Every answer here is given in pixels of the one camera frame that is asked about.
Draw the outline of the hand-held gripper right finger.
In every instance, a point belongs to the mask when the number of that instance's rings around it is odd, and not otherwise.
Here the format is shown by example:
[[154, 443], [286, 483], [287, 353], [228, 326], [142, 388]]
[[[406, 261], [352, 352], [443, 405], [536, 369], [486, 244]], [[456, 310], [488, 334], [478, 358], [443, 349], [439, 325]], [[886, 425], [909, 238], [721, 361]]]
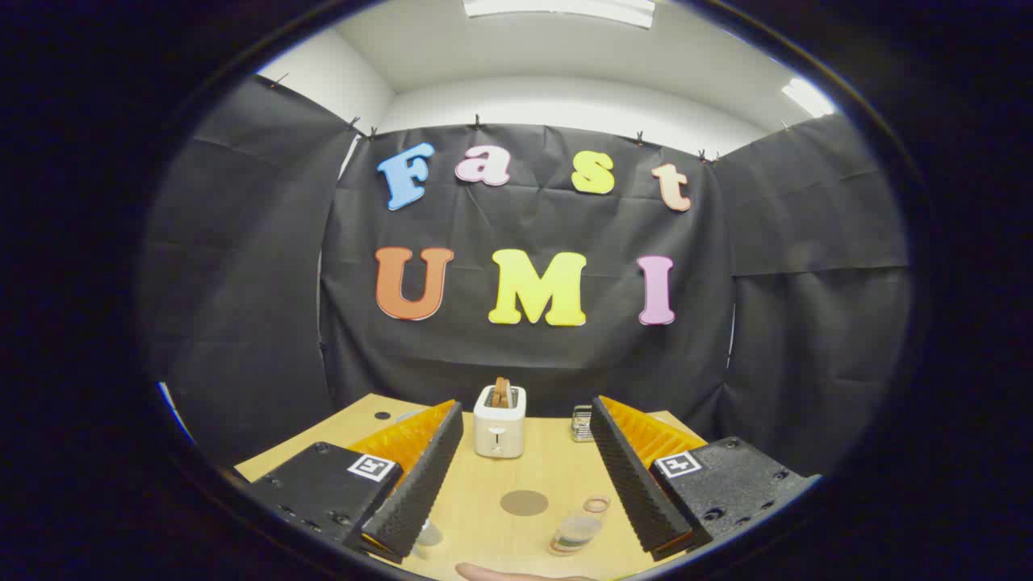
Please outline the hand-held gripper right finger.
[[655, 560], [745, 532], [820, 479], [745, 439], [705, 442], [606, 396], [592, 401], [592, 437], [641, 551]]

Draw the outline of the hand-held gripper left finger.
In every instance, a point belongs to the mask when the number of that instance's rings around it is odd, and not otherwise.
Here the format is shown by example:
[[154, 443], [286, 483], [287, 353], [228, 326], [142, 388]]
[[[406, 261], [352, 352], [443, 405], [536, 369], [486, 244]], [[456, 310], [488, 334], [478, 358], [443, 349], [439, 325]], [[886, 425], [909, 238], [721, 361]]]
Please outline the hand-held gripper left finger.
[[462, 405], [447, 400], [357, 444], [309, 445], [246, 492], [333, 549], [400, 563], [421, 533], [462, 433]]

